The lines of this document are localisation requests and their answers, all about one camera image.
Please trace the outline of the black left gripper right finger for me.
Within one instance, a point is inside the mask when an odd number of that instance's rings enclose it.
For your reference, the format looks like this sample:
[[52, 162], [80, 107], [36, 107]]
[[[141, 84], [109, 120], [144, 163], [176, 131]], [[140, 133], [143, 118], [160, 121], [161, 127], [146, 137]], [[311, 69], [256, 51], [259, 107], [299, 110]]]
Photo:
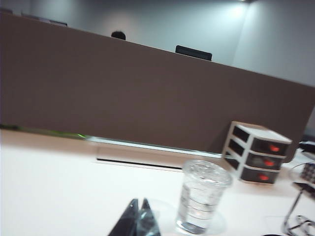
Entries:
[[160, 236], [159, 226], [151, 210], [149, 201], [144, 198], [142, 207], [139, 210], [139, 235]]

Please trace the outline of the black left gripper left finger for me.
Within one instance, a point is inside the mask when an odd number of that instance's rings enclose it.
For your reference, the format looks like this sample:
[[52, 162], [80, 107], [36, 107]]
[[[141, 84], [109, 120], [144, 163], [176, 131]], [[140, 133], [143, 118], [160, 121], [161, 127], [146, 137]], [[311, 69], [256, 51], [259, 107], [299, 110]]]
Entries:
[[109, 236], [134, 236], [136, 235], [136, 220], [138, 216], [138, 199], [132, 199], [119, 220], [108, 234]]

